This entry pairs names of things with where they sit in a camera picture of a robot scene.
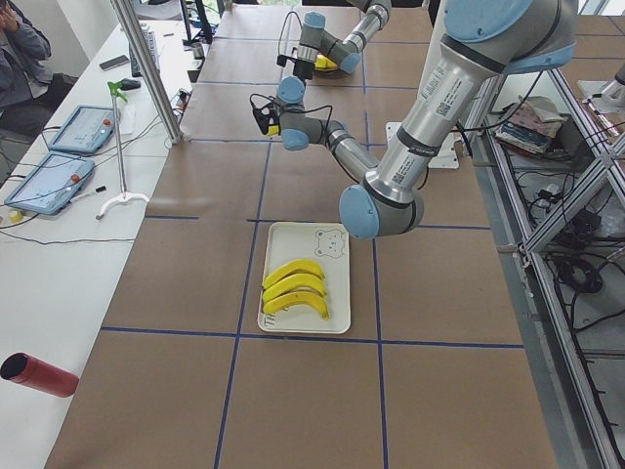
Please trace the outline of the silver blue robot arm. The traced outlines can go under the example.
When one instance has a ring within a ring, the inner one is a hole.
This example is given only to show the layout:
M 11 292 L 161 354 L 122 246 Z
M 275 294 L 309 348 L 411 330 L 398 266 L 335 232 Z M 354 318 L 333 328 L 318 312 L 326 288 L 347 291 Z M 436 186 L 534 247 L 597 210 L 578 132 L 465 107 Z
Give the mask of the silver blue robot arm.
M 309 117 L 303 99 L 318 55 L 354 72 L 363 48 L 392 15 L 389 1 L 357 1 L 364 16 L 345 40 L 325 29 L 323 15 L 305 15 L 293 73 L 283 78 L 270 105 L 283 146 L 327 147 L 358 182 L 346 188 L 340 219 L 354 237 L 401 235 L 422 219 L 414 185 L 439 153 L 482 83 L 494 76 L 543 71 L 572 59 L 578 25 L 575 1 L 449 1 L 438 14 L 440 36 L 431 46 L 437 64 L 422 79 L 417 99 L 381 159 L 372 156 L 332 119 Z
M 388 0 L 349 1 L 349 4 L 361 10 L 364 16 L 345 39 L 337 38 L 325 29 L 324 15 L 317 12 L 305 14 L 293 67 L 293 74 L 299 79 L 313 78 L 318 54 L 336 64 L 341 71 L 353 73 L 367 43 L 391 17 L 392 2 Z

